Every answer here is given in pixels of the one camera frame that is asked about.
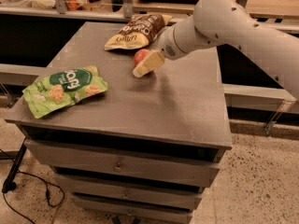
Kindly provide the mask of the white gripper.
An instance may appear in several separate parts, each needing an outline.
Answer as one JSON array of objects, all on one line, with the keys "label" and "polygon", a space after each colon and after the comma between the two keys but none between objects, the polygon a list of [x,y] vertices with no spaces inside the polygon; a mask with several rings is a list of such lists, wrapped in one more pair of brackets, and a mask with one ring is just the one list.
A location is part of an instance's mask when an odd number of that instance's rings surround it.
[{"label": "white gripper", "polygon": [[133,70],[135,77],[143,77],[164,64],[164,57],[177,60],[190,53],[191,34],[188,29],[178,25],[164,28],[157,37],[156,49],[150,50],[147,56]]}]

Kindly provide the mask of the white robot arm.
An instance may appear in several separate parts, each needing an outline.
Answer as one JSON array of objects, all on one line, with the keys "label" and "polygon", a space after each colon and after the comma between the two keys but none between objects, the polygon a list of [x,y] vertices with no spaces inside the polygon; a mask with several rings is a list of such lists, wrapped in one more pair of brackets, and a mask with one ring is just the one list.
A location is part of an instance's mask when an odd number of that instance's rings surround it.
[{"label": "white robot arm", "polygon": [[166,59],[177,60],[222,44],[238,49],[299,99],[299,39],[255,21],[232,0],[199,0],[189,18],[158,35],[133,75],[143,77]]}]

